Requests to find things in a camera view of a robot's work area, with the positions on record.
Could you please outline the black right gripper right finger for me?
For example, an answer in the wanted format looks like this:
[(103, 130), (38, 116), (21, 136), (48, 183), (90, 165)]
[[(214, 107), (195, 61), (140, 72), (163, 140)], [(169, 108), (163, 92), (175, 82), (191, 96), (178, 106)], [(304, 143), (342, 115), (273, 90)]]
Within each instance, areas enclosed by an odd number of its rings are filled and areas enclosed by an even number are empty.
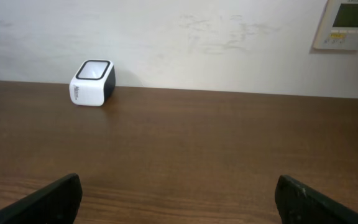
[(358, 224), (357, 212), (289, 175), (279, 177), (275, 203), (283, 224)]

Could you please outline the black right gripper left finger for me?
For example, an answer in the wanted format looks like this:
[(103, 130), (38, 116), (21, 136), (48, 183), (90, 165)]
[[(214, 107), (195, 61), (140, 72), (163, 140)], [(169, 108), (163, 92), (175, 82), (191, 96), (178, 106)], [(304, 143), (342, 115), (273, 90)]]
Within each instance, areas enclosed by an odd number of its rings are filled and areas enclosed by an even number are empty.
[(0, 210), (0, 224), (73, 224), (82, 188), (78, 174), (68, 174)]

